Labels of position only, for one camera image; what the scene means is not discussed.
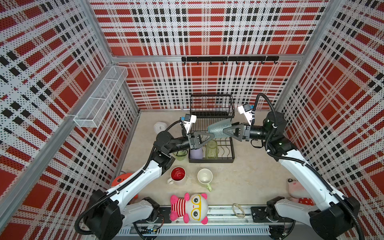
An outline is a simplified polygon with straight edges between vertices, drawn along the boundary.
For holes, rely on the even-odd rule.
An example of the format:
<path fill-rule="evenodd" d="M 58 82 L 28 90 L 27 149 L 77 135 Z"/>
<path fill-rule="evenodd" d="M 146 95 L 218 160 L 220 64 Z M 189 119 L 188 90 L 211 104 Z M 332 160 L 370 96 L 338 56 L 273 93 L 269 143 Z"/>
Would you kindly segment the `lilac plastic cup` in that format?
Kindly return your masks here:
<path fill-rule="evenodd" d="M 190 150 L 190 156 L 189 156 L 190 159 L 200 160 L 200 159 L 203 159 L 203 157 L 204 157 L 203 149 L 191 149 Z"/>

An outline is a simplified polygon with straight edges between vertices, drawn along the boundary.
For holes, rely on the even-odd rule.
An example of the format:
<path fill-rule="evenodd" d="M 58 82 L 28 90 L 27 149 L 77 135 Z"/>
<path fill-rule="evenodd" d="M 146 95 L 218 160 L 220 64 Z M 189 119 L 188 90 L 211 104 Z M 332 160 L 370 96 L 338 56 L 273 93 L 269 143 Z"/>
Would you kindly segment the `tall green glass cup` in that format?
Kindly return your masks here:
<path fill-rule="evenodd" d="M 211 140 L 206 144 L 206 159 L 217 159 L 218 158 L 218 143 L 215 140 Z"/>

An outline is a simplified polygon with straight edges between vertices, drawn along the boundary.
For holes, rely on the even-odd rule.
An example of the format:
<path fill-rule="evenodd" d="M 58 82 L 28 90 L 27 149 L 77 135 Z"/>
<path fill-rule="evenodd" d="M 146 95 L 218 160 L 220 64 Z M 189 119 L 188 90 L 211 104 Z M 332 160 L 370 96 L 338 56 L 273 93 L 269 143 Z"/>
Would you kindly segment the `teal plastic cup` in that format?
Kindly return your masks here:
<path fill-rule="evenodd" d="M 224 119 L 208 126 L 208 132 L 215 134 L 216 139 L 228 138 L 229 136 L 223 133 L 223 129 L 231 127 L 231 119 Z"/>

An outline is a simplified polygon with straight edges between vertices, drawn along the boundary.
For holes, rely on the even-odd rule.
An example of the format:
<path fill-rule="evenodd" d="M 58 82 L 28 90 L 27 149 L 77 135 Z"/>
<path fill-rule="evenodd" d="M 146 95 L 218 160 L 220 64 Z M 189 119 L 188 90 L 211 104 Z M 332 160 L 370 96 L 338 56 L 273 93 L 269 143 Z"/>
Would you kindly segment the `black wire dish rack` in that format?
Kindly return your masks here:
<path fill-rule="evenodd" d="M 193 94 L 190 97 L 190 114 L 197 117 L 191 131 L 199 134 L 198 150 L 189 153 L 189 162 L 233 163 L 233 139 L 223 133 L 232 125 L 235 116 L 233 97 L 230 94 Z"/>

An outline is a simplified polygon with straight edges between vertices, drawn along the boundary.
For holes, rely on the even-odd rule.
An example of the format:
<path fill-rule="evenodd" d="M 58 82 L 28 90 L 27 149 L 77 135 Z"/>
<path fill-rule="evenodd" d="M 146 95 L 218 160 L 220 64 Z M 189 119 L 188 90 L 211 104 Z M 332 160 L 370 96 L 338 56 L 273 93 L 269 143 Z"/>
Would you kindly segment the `cream mug green handle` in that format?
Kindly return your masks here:
<path fill-rule="evenodd" d="M 213 173 L 209 169 L 201 169 L 197 174 L 198 181 L 204 185 L 209 190 L 209 192 L 213 190 L 211 186 L 213 177 Z"/>

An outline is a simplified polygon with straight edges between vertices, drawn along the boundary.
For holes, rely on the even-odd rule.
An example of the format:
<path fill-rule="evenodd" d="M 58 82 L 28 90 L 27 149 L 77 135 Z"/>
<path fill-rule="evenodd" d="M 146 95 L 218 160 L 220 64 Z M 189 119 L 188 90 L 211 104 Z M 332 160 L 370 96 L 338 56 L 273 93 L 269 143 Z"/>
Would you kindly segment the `red and white mug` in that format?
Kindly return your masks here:
<path fill-rule="evenodd" d="M 187 180 L 186 170 L 183 167 L 175 167 L 170 173 L 170 178 L 167 181 L 168 185 L 183 185 Z"/>

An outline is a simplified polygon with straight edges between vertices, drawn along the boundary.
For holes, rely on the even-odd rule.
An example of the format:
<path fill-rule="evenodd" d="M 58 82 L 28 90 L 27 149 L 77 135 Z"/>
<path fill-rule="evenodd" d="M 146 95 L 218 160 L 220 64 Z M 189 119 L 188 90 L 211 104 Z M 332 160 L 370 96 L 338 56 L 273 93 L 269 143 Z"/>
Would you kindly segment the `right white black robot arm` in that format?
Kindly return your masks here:
<path fill-rule="evenodd" d="M 287 121 L 284 115 L 271 111 L 261 126 L 230 124 L 223 133 L 238 141 L 263 141 L 266 153 L 285 167 L 304 187 L 313 200 L 312 207 L 281 197 L 272 201 L 272 215 L 289 218 L 313 228 L 324 240 L 335 240 L 355 228 L 358 238 L 365 239 L 358 221 L 360 203 L 354 197 L 346 197 L 330 185 L 297 147 L 284 136 Z"/>

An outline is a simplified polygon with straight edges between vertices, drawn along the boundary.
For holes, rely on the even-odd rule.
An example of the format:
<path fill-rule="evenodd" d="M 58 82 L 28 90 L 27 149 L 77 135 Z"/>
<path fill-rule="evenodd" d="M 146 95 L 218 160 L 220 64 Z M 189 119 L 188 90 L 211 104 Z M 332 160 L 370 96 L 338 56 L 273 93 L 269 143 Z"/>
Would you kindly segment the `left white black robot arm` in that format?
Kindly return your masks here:
<path fill-rule="evenodd" d="M 113 239 L 125 225 L 154 217 L 158 204 L 145 198 L 137 204 L 129 202 L 149 183 L 172 166 L 172 153 L 200 149 L 214 138 L 214 134 L 193 132 L 174 138 L 169 132 L 160 132 L 153 144 L 146 164 L 126 180 L 106 191 L 97 190 L 90 198 L 87 209 L 75 221 L 80 235 L 94 235 L 99 240 Z"/>

